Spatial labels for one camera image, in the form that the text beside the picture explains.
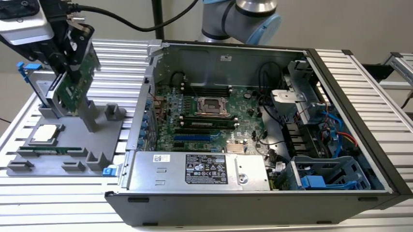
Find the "pci express slot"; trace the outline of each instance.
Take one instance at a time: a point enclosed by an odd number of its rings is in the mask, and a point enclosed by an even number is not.
[[[187,129],[234,130],[238,126],[238,119],[217,117],[183,117],[181,127]]]
[[[202,141],[202,142],[212,142],[212,136],[209,135],[177,135],[174,136],[175,141]]]
[[[205,88],[205,87],[186,87],[183,90],[185,96],[202,97],[229,97],[230,91],[228,88]]]
[[[208,134],[210,135],[210,129],[191,130],[191,129],[175,129],[175,134]]]
[[[212,152],[212,150],[191,150],[191,149],[177,149],[174,152]]]

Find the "black cable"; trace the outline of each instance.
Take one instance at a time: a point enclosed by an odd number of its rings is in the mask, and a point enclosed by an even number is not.
[[[276,64],[276,66],[278,67],[278,70],[280,70],[280,75],[281,75],[280,78],[282,78],[282,68],[281,68],[280,64],[278,64],[277,62],[274,62],[274,61],[269,61],[269,62],[264,63],[262,66],[260,67],[260,71],[258,71],[258,88],[260,88],[260,90],[262,90],[262,89],[261,89],[262,70],[264,70],[264,67],[265,67],[268,64]]]
[[[405,107],[407,107],[407,105],[408,105],[409,101],[411,101],[411,98],[408,98],[408,99],[405,100],[405,103],[403,103],[401,108],[405,108]]]
[[[265,98],[269,97],[266,95],[262,95],[260,98],[258,98],[258,104],[260,104],[260,99],[264,98],[264,110],[266,111],[266,113],[269,114],[269,116],[274,119],[276,122],[278,122],[278,124],[281,125],[281,127],[284,127],[282,125],[282,122],[272,115],[269,109],[266,108],[265,106]]]
[[[117,15],[113,12],[110,12],[107,10],[103,10],[103,9],[101,9],[98,7],[94,7],[94,6],[85,6],[85,5],[79,5],[79,4],[71,4],[70,11],[71,11],[71,13],[81,12],[81,11],[89,11],[89,12],[94,12],[94,13],[106,15],[106,16],[117,19],[118,21],[121,21],[123,24],[130,26],[133,29],[135,29],[138,31],[142,31],[142,32],[150,32],[150,31],[154,31],[154,30],[167,26],[173,22],[175,22],[194,8],[194,6],[197,5],[198,1],[200,0],[194,0],[191,5],[174,18],[171,18],[169,21],[163,22],[162,24],[155,25],[151,28],[142,28],[142,27],[137,26],[134,23],[131,23],[129,20],[126,20],[119,15]]]
[[[321,146],[321,149],[324,150],[324,152],[325,152],[325,156],[326,156],[326,158],[329,158],[329,148],[326,147],[326,145],[324,144],[324,142],[321,141],[321,137],[318,137],[318,142],[320,142],[320,146]]]
[[[3,118],[0,118],[0,121],[3,121],[3,122],[7,122],[7,123],[12,123],[10,120],[6,120],[6,119],[3,119]]]
[[[173,73],[173,75],[170,76],[170,81],[169,81],[169,86],[170,87],[173,87],[173,79],[174,79],[174,76],[177,75],[177,74],[182,74],[182,76],[186,76],[186,73],[183,72],[183,71],[175,71],[174,73]]]
[[[258,139],[257,139],[257,141],[258,141],[262,145],[270,146],[270,145],[281,144],[281,143],[285,142],[285,140],[282,140],[282,141],[278,141],[278,142],[276,142],[276,143],[273,143],[273,144],[265,144],[265,143],[261,141],[261,137],[262,137],[262,135],[264,135],[264,132],[261,133],[261,135],[258,136]]]

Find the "cpu socket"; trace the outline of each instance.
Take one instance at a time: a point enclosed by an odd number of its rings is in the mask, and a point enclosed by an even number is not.
[[[225,98],[198,98],[198,111],[200,116],[230,116],[226,112],[226,99]]]

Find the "circuit board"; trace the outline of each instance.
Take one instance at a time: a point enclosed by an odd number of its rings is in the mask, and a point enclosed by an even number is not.
[[[98,58],[94,52],[89,52],[81,65],[82,78],[79,83],[71,82],[71,77],[67,76],[57,90],[58,95],[65,103],[70,112],[75,113],[78,110],[79,102],[85,98],[87,91],[94,81],[94,70],[99,65]]]
[[[264,131],[264,121],[258,112],[258,101],[253,91],[246,88],[233,88],[230,97],[226,100],[226,117],[237,117],[240,125],[234,130],[208,130],[208,135],[197,136],[194,141],[178,141],[177,130],[179,125],[179,116],[197,116],[198,99],[197,96],[185,96],[178,88],[159,86],[157,97],[165,99],[161,109],[158,109],[159,137],[157,151],[200,151],[200,152],[230,152],[228,145],[238,144],[245,154],[257,155],[268,152],[266,146],[257,146],[253,140],[253,132],[261,134]],[[197,141],[198,138],[208,138],[206,141]]]
[[[22,146],[19,150],[31,150],[35,152],[57,153],[67,155],[69,151],[82,151],[82,147],[55,147],[55,146]]]

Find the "motherboard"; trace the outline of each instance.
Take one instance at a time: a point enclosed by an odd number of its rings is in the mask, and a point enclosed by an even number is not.
[[[159,86],[155,96],[158,151],[266,154],[257,143],[262,112],[254,90],[241,87],[189,90]]]

